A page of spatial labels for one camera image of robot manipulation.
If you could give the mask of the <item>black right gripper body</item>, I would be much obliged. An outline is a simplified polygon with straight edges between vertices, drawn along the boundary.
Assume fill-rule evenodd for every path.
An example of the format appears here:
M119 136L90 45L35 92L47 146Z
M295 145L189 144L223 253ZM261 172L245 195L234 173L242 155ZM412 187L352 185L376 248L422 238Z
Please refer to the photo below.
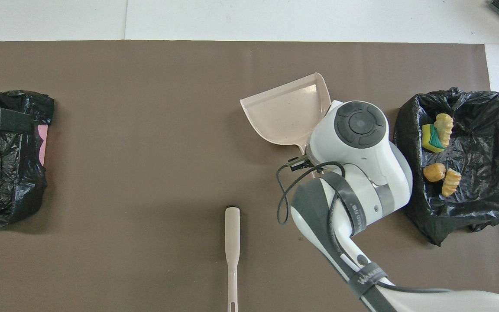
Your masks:
M312 168L313 164L308 155L302 155L288 160L288 167L291 171L297 171L305 168Z

